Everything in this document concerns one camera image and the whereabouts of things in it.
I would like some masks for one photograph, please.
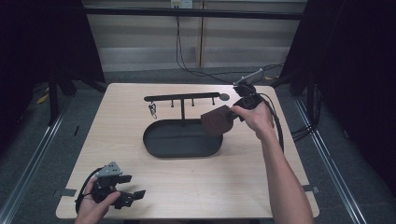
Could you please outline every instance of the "black rack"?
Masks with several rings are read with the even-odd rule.
[[[180,100],[181,119],[162,119],[151,123],[143,134],[143,143],[149,154],[157,158],[208,157],[219,151],[223,135],[210,136],[201,119],[186,119],[184,101],[219,97],[218,92],[146,96],[146,102]]]

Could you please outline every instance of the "person's right hand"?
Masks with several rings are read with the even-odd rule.
[[[259,103],[256,108],[246,110],[239,105],[234,105],[231,110],[245,119],[247,126],[256,133],[256,136],[263,140],[262,137],[268,131],[274,130],[274,122],[271,112],[265,103]]]

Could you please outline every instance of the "gray floor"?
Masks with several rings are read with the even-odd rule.
[[[271,70],[265,75],[275,77],[280,69]],[[208,73],[255,70],[256,68],[205,69]],[[232,82],[242,75],[246,74],[217,77]],[[112,82],[225,84],[211,77],[195,77],[180,69],[106,73],[106,80],[107,84]],[[270,81],[264,80],[260,85]],[[61,105],[66,105],[67,102],[70,104],[12,223],[73,223],[73,220],[60,220],[55,216],[59,198],[53,197],[52,194],[56,189],[65,187],[103,98],[102,93],[81,83],[76,84],[78,92],[74,97],[62,97],[60,94]],[[41,90],[45,86],[46,84],[43,84],[36,89]],[[2,205],[17,186],[20,176],[48,128],[49,101],[37,105],[35,101],[40,94],[41,91],[35,92],[34,100],[25,112],[18,134],[0,159],[2,183],[0,204]],[[297,110],[295,99],[290,96],[289,86],[276,88],[276,94],[290,129],[293,131],[303,127],[304,123]],[[326,106],[322,108],[318,129],[367,223],[395,223],[395,198],[361,157],[359,149],[345,138],[342,127]],[[311,185],[320,189],[320,193],[315,195],[320,209],[320,215],[315,219],[316,223],[353,223],[311,137],[308,135],[297,142],[296,146]],[[102,223],[122,223],[122,220],[105,220]]]

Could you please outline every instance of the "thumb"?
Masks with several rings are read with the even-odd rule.
[[[246,113],[248,112],[246,109],[242,108],[242,107],[239,106],[239,105],[233,105],[233,106],[231,107],[231,110],[232,110],[235,114],[237,114],[237,115],[239,115],[239,116],[242,116],[242,117],[244,117],[244,116],[246,115]]]

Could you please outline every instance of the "black cable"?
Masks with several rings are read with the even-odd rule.
[[[78,210],[79,210],[79,206],[81,205],[81,201],[84,199],[85,196],[91,194],[91,192],[87,193],[87,194],[83,194],[84,189],[87,187],[88,182],[90,181],[91,177],[93,175],[95,175],[97,172],[99,172],[100,170],[102,170],[102,168],[97,168],[95,171],[93,171],[88,178],[85,180],[84,184],[81,187],[81,190],[79,191],[79,195],[77,197],[77,199],[75,200],[76,202],[76,213],[78,214]]]
[[[300,128],[299,130],[296,130],[294,132],[291,132],[291,135],[293,137],[294,142],[298,142],[304,137],[308,136],[311,134],[317,127],[318,127],[318,122],[319,122],[319,117],[320,117],[320,109],[321,109],[321,100],[322,100],[322,95],[320,91],[318,90],[318,87],[315,88],[315,103],[314,103],[314,118],[310,125]]]
[[[279,117],[277,116],[277,114],[275,112],[275,108],[273,107],[274,104],[273,104],[271,98],[268,95],[265,95],[263,93],[257,93],[253,89],[251,89],[251,88],[249,88],[249,87],[247,87],[245,85],[240,85],[240,86],[243,86],[244,88],[248,89],[250,91],[250,93],[253,93],[253,94],[257,95],[265,103],[265,105],[268,107],[272,117],[274,118],[275,126],[276,126],[276,129],[277,129],[277,137],[279,138],[278,140],[279,140],[280,147],[282,148],[282,151],[284,152],[285,148],[284,148],[282,127],[280,126]],[[266,101],[261,96],[261,94],[265,95],[266,97],[268,97],[270,99],[270,102],[271,102],[272,106],[270,106],[270,103],[268,103],[268,101]]]
[[[183,71],[185,71],[185,72],[187,72],[187,73],[189,73],[189,74],[191,74],[191,75],[193,75],[193,76],[196,76],[196,77],[212,77],[212,78],[214,78],[215,80],[218,80],[218,81],[221,81],[221,82],[225,82],[225,83],[228,83],[228,84],[233,84],[233,83],[230,82],[230,81],[227,81],[227,80],[224,80],[224,79],[215,77],[215,76],[226,75],[226,74],[241,74],[241,73],[243,73],[243,74],[250,74],[250,73],[253,73],[253,72],[254,72],[254,71],[246,71],[246,72],[241,71],[241,72],[220,72],[220,73],[208,74],[208,73],[200,72],[200,71],[192,71],[192,70],[190,70],[189,68],[187,68],[186,64],[184,63],[184,58],[183,58],[183,53],[182,53],[182,47],[181,47],[180,19],[179,19],[179,17],[177,17],[177,45],[176,45],[176,47],[177,47],[177,50],[176,50],[176,59],[177,59],[177,65],[178,65],[178,67],[180,67]],[[181,63],[182,63],[182,64],[180,64],[180,62],[179,62],[179,60],[178,60],[178,55],[180,55],[180,60],[181,60]],[[265,66],[262,68],[262,71],[268,71],[268,70],[270,70],[270,69],[273,69],[273,68],[278,67],[278,66],[283,66],[283,65],[284,65],[284,63],[267,64],[267,65],[265,65]],[[258,81],[256,81],[255,83],[261,81],[262,79],[263,79],[263,73],[262,73],[262,77],[261,77]]]

